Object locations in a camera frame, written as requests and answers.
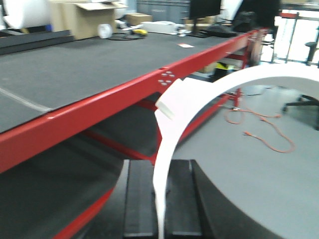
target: orange extension cord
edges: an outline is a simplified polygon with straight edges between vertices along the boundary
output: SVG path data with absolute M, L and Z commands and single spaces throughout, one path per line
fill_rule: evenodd
M 276 152 L 279 152 L 279 153 L 290 153 L 290 152 L 293 152 L 293 151 L 296 149 L 295 143 L 294 143 L 291 139 L 289 139 L 287 136 L 285 136 L 285 135 L 279 130 L 279 128 L 278 128 L 277 126 L 275 126 L 273 123 L 271 123 L 271 122 L 269 122 L 268 120 L 265 119 L 265 118 L 280 118 L 281 115 L 275 115 L 275 116 L 262 115 L 262 114 L 260 114 L 260 113 L 254 112 L 254 111 L 252 111 L 251 109 L 249 109 L 249 108 L 246 106 L 244 100 L 243 100 L 242 103 L 243 103 L 244 107 L 246 108 L 246 110 L 242 110 L 242 109 L 237 109 L 237 108 L 235 108 L 235 109 L 231 109 L 231 110 L 228 110 L 228 111 L 225 112 L 224 116 L 225 116 L 225 119 L 226 119 L 227 122 L 232 123 L 232 124 L 241 124 L 241 123 L 244 121 L 244 117 L 245 117 L 245 114 L 244 114 L 244 113 L 252 113 L 252 114 L 254 114 L 254 115 L 259 116 L 259 118 L 260 118 L 261 121 L 264 121 L 264 122 L 270 124 L 270 125 L 276 130 L 276 132 L 277 132 L 281 137 L 283 137 L 284 139 L 286 139 L 286 140 L 289 142 L 289 144 L 291 145 L 291 147 L 290 147 L 290 149 L 288 149 L 288 150 L 286 150 L 286 151 L 278 150 L 278 149 L 272 147 L 270 144 L 268 144 L 264 139 L 262 139 L 262 138 L 260 138 L 260 137 L 258 137 L 258 136 L 255 136 L 255 135 L 251 134 L 250 132 L 245 131 L 245 132 L 244 132 L 245 135 L 254 137 L 254 138 L 256 138 L 256 139 L 262 141 L 267 147 L 269 147 L 269 148 L 272 149 L 273 151 L 276 151 Z M 229 115 L 230 112 L 240 112 L 240 113 L 242 114 L 241 119 L 240 119 L 238 122 L 231 121 L 231 120 L 229 119 L 229 117 L 228 117 L 228 115 Z

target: computer monitor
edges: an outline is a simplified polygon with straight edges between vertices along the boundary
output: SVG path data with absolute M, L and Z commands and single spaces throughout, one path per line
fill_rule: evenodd
M 197 19 L 220 14 L 221 0 L 190 0 L 189 19 L 194 20 L 190 36 L 203 37 L 197 32 Z
M 279 15 L 280 0 L 243 0 L 233 21 L 242 11 L 253 11 L 256 24 L 260 27 L 273 28 L 275 16 Z

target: black office chair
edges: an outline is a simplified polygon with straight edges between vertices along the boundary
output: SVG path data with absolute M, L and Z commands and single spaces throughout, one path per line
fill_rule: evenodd
M 307 42 L 305 45 L 309 47 L 309 54 L 307 61 L 305 64 L 307 66 L 310 65 L 310 63 L 313 61 L 314 54 L 317 50 L 317 44 L 318 44 L 318 39 L 319 39 L 319 32 L 317 35 L 317 40 L 314 42 Z M 301 95 L 297 99 L 297 102 L 291 102 L 291 103 L 286 103 L 285 106 L 283 107 L 283 112 L 286 112 L 288 110 L 287 106 L 318 106 L 318 116 L 317 116 L 317 122 L 315 125 L 315 129 L 319 130 L 319 100 L 311 97 L 311 96 L 306 96 L 306 95 Z

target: concrete floor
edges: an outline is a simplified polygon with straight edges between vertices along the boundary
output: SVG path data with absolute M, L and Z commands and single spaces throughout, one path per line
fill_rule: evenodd
M 259 113 L 281 113 L 284 103 L 300 92 L 282 87 L 244 88 L 247 106 Z M 288 239 L 319 238 L 319 131 L 314 130 L 316 107 L 289 107 L 270 119 L 296 144 L 291 153 L 278 153 L 244 131 L 286 150 L 289 144 L 255 115 L 230 124 L 221 109 L 175 151 L 173 158 L 196 159 L 211 181 L 236 206 L 257 222 Z M 239 114 L 231 115 L 233 120 Z

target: white curved arc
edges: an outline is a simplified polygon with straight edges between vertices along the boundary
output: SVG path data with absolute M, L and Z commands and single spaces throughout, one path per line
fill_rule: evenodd
M 175 81 L 157 101 L 159 109 L 155 112 L 162 134 L 153 176 L 159 239 L 164 239 L 165 191 L 171 158 L 185 128 L 207 103 L 226 91 L 247 85 L 280 85 L 319 99 L 318 83 L 319 70 L 303 65 L 251 67 L 214 83 L 191 78 Z

